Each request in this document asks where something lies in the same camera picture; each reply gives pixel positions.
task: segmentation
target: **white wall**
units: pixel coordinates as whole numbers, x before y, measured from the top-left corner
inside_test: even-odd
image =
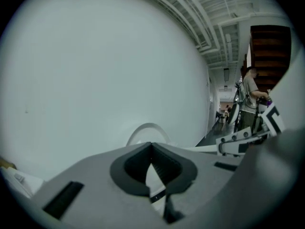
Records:
[[[0,155],[43,179],[144,123],[180,146],[206,133],[206,63],[146,0],[28,0],[0,60]]]
[[[305,126],[305,50],[296,33],[291,31],[289,69],[271,91],[270,96],[287,129]]]
[[[209,113],[209,125],[207,131],[209,132],[216,122],[216,111],[219,109],[219,94],[217,89],[217,82],[214,77],[213,71],[209,70],[209,76],[211,78],[212,83],[210,83],[210,113]]]

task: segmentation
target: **ceiling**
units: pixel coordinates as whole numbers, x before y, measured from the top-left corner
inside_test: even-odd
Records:
[[[152,1],[172,15],[192,38],[215,76],[221,101],[233,101],[234,83],[241,77],[240,68],[250,42],[251,24],[245,21],[258,17],[263,17],[262,24],[267,17],[289,21],[275,0]],[[229,68],[227,82],[223,68]],[[232,91],[223,92],[225,85]]]

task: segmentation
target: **gray shirt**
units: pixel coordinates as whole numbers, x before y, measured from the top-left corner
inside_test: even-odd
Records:
[[[249,95],[249,98],[245,99],[245,103],[243,104],[242,110],[255,114],[256,97],[253,97],[250,93],[258,90],[257,85],[255,84],[254,79],[250,75],[248,75],[244,78],[243,86],[244,86],[244,91],[246,94]]]

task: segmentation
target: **floor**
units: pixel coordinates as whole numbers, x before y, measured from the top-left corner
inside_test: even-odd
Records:
[[[234,132],[234,125],[228,125],[224,123],[218,123],[214,125],[212,130],[206,135],[204,139],[202,139],[196,146],[207,146],[207,145],[214,145],[216,144],[216,139],[229,135]]]

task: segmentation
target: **person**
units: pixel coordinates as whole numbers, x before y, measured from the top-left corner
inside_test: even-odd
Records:
[[[230,112],[231,112],[231,110],[232,110],[232,108],[229,106],[229,105],[227,105],[227,112],[228,112],[228,116],[227,116],[227,118],[226,118],[226,121],[228,121],[229,120],[229,116],[230,116]]]
[[[258,97],[263,97],[266,100],[270,100],[268,93],[260,92],[258,90],[254,81],[255,78],[256,69],[254,67],[248,67],[243,80],[244,91],[247,98],[244,99],[244,103],[241,108],[241,120],[238,124],[238,131],[247,127],[252,128],[256,113],[256,100]]]

